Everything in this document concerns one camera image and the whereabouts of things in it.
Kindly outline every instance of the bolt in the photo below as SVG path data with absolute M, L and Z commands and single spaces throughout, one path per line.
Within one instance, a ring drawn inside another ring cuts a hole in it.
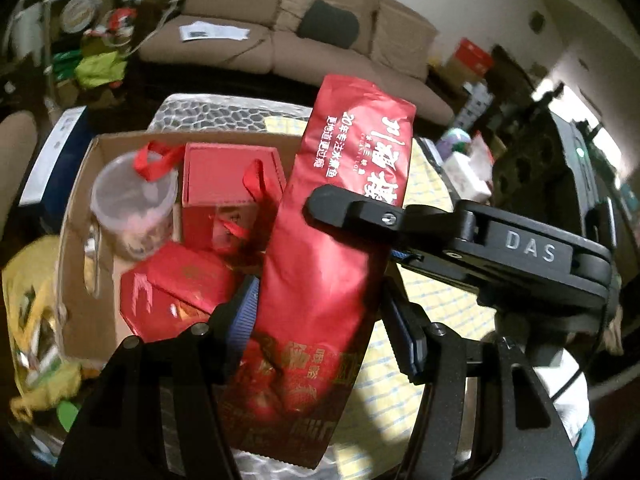
M 445 335 L 447 333 L 447 329 L 442 323 L 431 323 L 431 331 L 435 335 Z
M 124 346 L 124 348 L 126 348 L 127 350 L 132 350 L 133 348 L 138 346 L 139 343 L 140 338 L 137 335 L 130 335 L 129 337 L 124 339 L 124 341 L 122 342 L 122 346 Z
M 382 223 L 385 225 L 394 225 L 398 219 L 393 213 L 384 213 L 382 215 Z
M 206 323 L 196 323 L 191 327 L 193 335 L 205 335 L 209 331 L 209 325 Z

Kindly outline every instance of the clear plastic tub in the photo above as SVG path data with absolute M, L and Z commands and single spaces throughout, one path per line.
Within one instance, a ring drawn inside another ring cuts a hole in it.
M 148 157 L 150 161 L 161 158 L 156 153 Z M 178 172 L 171 170 L 159 180 L 147 182 L 134 170 L 135 158 L 136 152 L 126 153 L 102 169 L 91 192 L 91 210 L 100 225 L 116 237 L 116 250 L 143 260 L 172 236 Z

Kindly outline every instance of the dark pillow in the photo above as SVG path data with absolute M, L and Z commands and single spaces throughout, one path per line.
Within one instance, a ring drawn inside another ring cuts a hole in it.
M 353 12 L 338 9 L 323 0 L 314 0 L 296 33 L 299 38 L 349 48 L 358 39 L 360 23 Z

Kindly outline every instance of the table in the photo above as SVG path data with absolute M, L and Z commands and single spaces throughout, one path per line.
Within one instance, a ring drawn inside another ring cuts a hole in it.
M 302 134 L 311 108 L 213 94 L 174 94 L 158 109 L 150 131 L 247 130 Z M 452 197 L 414 139 L 404 206 L 428 204 L 446 211 Z M 432 321 L 462 337 L 480 339 L 494 329 L 494 311 L 452 286 L 400 269 L 409 299 L 421 304 Z M 315 472 L 235 451 L 243 477 L 287 480 L 371 479 L 401 461 L 420 405 L 423 386 L 413 386 L 398 370 L 386 331 L 377 322 L 360 373 L 332 445 Z

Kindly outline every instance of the blue box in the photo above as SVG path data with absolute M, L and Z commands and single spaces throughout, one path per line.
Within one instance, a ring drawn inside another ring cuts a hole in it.
M 84 154 L 94 138 L 86 107 L 66 110 L 44 143 L 20 197 L 41 227 L 58 234 Z

